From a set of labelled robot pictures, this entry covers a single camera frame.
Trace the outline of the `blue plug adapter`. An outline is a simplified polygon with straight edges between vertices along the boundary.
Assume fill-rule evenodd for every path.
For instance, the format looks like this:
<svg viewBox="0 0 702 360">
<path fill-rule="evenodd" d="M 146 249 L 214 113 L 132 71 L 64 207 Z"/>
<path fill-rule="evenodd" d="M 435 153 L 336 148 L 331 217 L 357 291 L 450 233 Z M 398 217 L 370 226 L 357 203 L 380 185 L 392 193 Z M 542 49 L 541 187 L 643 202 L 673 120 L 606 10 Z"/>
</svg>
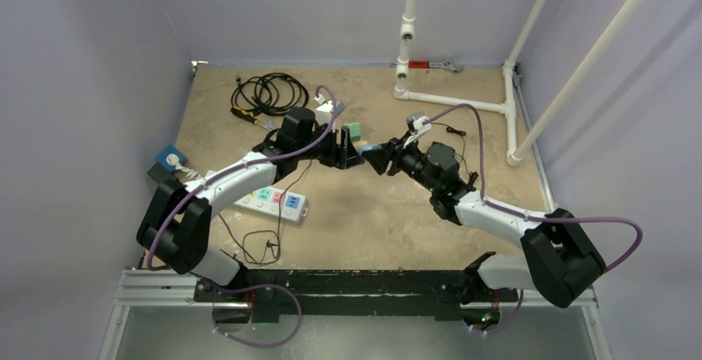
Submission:
<svg viewBox="0 0 702 360">
<path fill-rule="evenodd" d="M 378 144 L 367 144 L 367 145 L 362 145 L 358 148 L 358 154 L 362 156 L 364 153 L 376 150 L 378 148 L 381 148 L 380 145 Z"/>
</svg>

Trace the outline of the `green plug adapter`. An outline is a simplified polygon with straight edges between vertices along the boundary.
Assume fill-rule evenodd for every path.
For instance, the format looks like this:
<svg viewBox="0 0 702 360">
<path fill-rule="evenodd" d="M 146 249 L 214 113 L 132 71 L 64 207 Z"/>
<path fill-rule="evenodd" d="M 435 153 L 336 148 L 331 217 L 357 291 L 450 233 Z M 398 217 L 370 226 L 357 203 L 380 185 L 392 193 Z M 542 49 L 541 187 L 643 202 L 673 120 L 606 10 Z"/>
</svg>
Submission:
<svg viewBox="0 0 702 360">
<path fill-rule="evenodd" d="M 344 124 L 344 129 L 348 133 L 348 137 L 351 142 L 357 142 L 361 140 L 362 130 L 359 122 L 350 122 Z"/>
</svg>

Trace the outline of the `beige dragon cube socket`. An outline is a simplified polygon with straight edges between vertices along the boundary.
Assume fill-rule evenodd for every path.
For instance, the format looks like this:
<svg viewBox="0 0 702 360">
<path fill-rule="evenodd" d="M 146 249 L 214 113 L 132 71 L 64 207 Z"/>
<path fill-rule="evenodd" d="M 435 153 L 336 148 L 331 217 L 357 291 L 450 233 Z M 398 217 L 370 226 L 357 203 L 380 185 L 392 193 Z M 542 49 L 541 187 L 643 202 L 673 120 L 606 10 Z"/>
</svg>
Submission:
<svg viewBox="0 0 702 360">
<path fill-rule="evenodd" d="M 363 152 L 364 147 L 367 144 L 368 144 L 367 141 L 361 140 L 361 141 L 355 142 L 353 145 L 354 145 L 354 148 L 356 149 L 357 153 L 361 154 Z"/>
</svg>

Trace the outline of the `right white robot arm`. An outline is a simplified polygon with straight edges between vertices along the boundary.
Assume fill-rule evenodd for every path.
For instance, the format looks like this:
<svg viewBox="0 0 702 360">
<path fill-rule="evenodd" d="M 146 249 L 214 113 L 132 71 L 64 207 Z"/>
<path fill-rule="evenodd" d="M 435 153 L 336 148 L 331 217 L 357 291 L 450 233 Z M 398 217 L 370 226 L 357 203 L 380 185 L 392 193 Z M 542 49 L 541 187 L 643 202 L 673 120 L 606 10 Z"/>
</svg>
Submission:
<svg viewBox="0 0 702 360">
<path fill-rule="evenodd" d="M 379 175 L 404 173 L 430 191 L 430 204 L 443 220 L 479 228 L 521 249 L 517 256 L 486 252 L 469 264 L 464 302 L 483 300 L 496 290 L 534 290 L 566 308 L 606 272 L 607 266 L 575 217 L 564 209 L 551 214 L 512 209 L 475 188 L 478 173 L 459 176 L 453 147 L 433 142 L 427 151 L 393 138 L 364 147 L 361 157 Z"/>
</svg>

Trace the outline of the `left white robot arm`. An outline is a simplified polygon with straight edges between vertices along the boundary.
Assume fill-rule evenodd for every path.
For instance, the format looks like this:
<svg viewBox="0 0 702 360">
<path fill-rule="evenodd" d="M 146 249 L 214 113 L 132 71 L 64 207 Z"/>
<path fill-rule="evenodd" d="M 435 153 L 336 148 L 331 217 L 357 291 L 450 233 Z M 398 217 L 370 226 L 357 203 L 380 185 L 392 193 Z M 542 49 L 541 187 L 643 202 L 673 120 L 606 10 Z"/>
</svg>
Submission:
<svg viewBox="0 0 702 360">
<path fill-rule="evenodd" d="M 318 122 L 308 108 L 294 108 L 240 161 L 200 180 L 175 177 L 156 188 L 136 240 L 179 274 L 193 273 L 214 283 L 227 301 L 239 300 L 247 279 L 244 266 L 209 245 L 210 222 L 236 201 L 292 173 L 300 161 L 347 170 L 363 164 L 347 129 Z"/>
</svg>

